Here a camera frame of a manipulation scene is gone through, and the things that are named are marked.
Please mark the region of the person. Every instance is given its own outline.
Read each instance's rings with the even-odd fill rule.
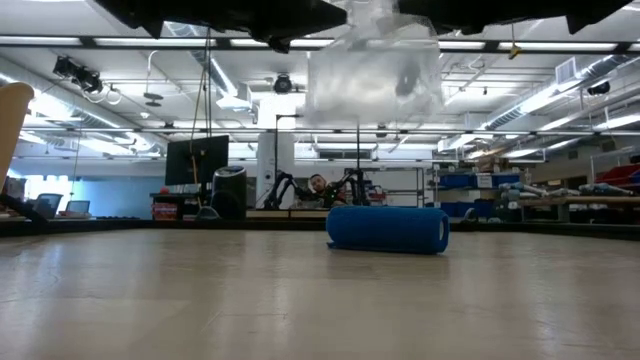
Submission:
[[[327,195],[325,194],[327,191],[327,180],[322,175],[320,174],[311,175],[311,177],[309,178],[309,184],[311,185],[311,188],[316,193],[316,195],[318,195],[319,197],[324,197],[325,195]],[[331,207],[346,205],[346,204],[347,204],[347,201],[345,200],[344,189],[341,189],[335,201],[331,204]]]

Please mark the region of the ceiling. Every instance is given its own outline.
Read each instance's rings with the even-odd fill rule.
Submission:
[[[578,34],[568,34],[565,20],[528,21],[511,26],[487,27],[481,34],[443,38],[509,40],[512,30],[518,40],[539,41],[629,41],[640,38],[640,5],[635,4],[620,10],[601,23],[589,26]],[[338,37],[348,31],[347,26],[332,29],[317,36]],[[143,30],[132,30],[120,24],[90,0],[3,0],[0,12],[0,34],[21,35],[93,35],[93,36],[147,36]],[[215,36],[246,36],[229,32]],[[3,48],[0,57],[52,82],[59,79],[52,74],[58,56],[70,56],[79,64],[99,71],[101,79],[119,89],[123,95],[117,105],[106,102],[98,104],[105,110],[130,121],[135,126],[162,127],[173,122],[176,127],[191,127],[194,114],[197,127],[205,127],[204,105],[200,101],[196,112],[199,81],[202,67],[187,51],[159,51],[151,59],[147,80],[149,51],[137,50],[78,50],[45,48]],[[307,72],[309,56],[305,51],[292,51],[288,55],[271,51],[216,51],[213,56],[223,72],[235,83],[249,85],[254,100],[273,96],[270,87],[279,73],[288,73],[301,89],[308,87]],[[469,115],[486,116],[504,108],[529,93],[532,89],[554,79],[555,68],[571,58],[570,55],[519,55],[509,60],[504,54],[443,54],[440,72],[444,106],[437,114],[416,116],[410,119],[389,119],[390,128],[470,128]],[[578,64],[588,64],[599,57],[577,56]],[[635,86],[630,74],[637,75],[638,64],[616,74],[612,81],[612,94],[622,93]],[[80,94],[79,89],[67,81],[61,87]],[[144,92],[164,96],[162,107],[145,105],[148,99]],[[586,103],[599,99],[586,99]],[[538,109],[535,115],[548,116],[556,120],[576,109],[580,109],[580,98],[576,94]],[[255,127],[255,116],[248,112],[220,109],[213,104],[213,127]],[[353,128],[350,121],[313,123],[309,119],[298,119],[300,128]],[[363,123],[363,128],[375,128],[377,124]],[[172,135],[169,140],[180,140],[189,135]],[[312,141],[312,136],[298,136],[299,141]],[[237,134],[239,142],[256,141],[255,134]],[[436,144],[439,135],[416,135],[406,143]],[[373,135],[363,136],[363,141],[380,141]],[[322,134],[316,141],[349,142],[354,135]]]

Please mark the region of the monitor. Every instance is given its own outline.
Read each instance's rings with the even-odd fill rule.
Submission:
[[[213,181],[213,174],[229,163],[229,136],[176,141],[167,147],[165,185],[194,184],[191,149],[198,170],[198,184]]]

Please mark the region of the white column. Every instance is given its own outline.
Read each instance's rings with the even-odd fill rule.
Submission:
[[[275,170],[275,134],[262,133],[258,136],[258,172],[256,174],[256,204],[262,207],[266,192],[274,185]],[[293,174],[295,167],[295,136],[293,134],[278,134],[278,169]],[[288,209],[293,204],[293,189],[287,190],[282,199],[280,209]]]

